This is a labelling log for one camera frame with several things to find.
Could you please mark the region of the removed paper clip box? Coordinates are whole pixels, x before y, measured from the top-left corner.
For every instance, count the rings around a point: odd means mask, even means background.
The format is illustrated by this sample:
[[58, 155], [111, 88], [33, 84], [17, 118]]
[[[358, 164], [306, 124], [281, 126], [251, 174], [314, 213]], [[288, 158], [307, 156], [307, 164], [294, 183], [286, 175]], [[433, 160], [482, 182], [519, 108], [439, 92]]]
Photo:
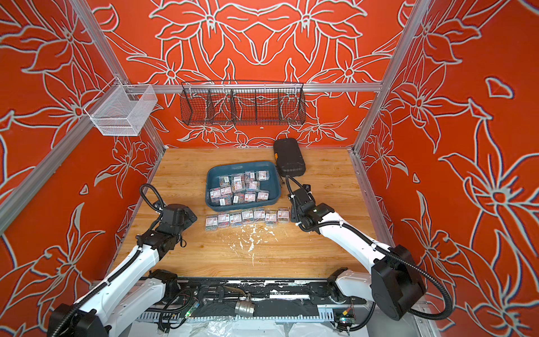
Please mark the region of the removed paper clip box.
[[254, 215], [252, 209], [243, 210], [243, 212], [241, 212], [241, 217], [243, 225], [252, 224], [254, 222]]
[[204, 227], [206, 231], [216, 231], [218, 229], [218, 216], [217, 215], [206, 216]]
[[277, 220], [278, 223], [289, 223], [291, 219], [289, 208], [283, 207], [279, 208], [277, 211]]
[[253, 221], [254, 223], [265, 223], [265, 209], [258, 208], [253, 210]]
[[243, 225], [243, 218], [241, 212], [230, 213], [230, 227], [241, 227]]
[[230, 214], [225, 213], [219, 213], [218, 214], [218, 228], [227, 228], [230, 226]]

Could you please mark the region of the blue plastic storage tray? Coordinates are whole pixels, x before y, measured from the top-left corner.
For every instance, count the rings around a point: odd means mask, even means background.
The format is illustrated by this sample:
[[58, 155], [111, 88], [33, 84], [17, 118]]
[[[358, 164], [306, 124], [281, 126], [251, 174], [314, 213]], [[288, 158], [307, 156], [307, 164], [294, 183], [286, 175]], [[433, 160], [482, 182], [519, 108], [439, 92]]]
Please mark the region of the blue plastic storage tray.
[[[255, 173], [269, 171], [269, 181], [258, 181]], [[269, 192], [269, 199], [263, 202], [244, 202], [247, 192]], [[252, 161], [213, 167], [206, 176], [207, 206], [217, 212], [249, 207], [270, 206], [277, 203], [281, 196], [281, 183], [274, 164], [269, 161]]]

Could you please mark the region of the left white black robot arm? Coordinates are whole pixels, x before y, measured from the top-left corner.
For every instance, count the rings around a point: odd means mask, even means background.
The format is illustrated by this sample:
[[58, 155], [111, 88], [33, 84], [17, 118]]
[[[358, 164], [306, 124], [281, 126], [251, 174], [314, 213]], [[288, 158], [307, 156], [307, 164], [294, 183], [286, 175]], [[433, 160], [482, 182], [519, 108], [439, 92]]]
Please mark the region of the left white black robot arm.
[[[155, 193], [149, 202], [146, 191]], [[159, 302], [175, 281], [173, 274], [160, 271], [141, 286], [140, 278], [168, 252], [185, 247], [182, 234], [197, 221], [183, 204], [166, 204], [157, 189], [145, 183], [140, 196], [158, 213], [150, 227], [136, 237], [136, 245], [113, 271], [73, 304], [58, 306], [50, 316], [48, 336], [120, 336], [144, 311]]]

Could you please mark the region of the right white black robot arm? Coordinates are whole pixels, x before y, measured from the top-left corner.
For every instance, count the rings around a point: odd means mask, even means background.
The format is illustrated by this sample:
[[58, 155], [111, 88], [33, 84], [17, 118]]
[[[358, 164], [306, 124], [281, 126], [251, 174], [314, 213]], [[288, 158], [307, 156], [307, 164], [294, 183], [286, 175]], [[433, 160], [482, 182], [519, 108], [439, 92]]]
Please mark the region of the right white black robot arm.
[[[415, 264], [409, 250], [401, 245], [391, 247], [364, 234], [329, 205], [318, 204], [310, 186], [294, 177], [287, 176], [285, 184], [291, 202], [291, 220], [304, 233], [317, 233], [335, 242], [369, 271], [369, 278], [349, 269], [339, 272], [334, 281], [339, 294], [370, 301], [396, 321], [407, 313], [431, 321], [451, 316], [454, 304], [449, 291]], [[426, 293], [426, 283], [431, 283], [442, 295], [444, 309], [439, 313], [414, 309]]]

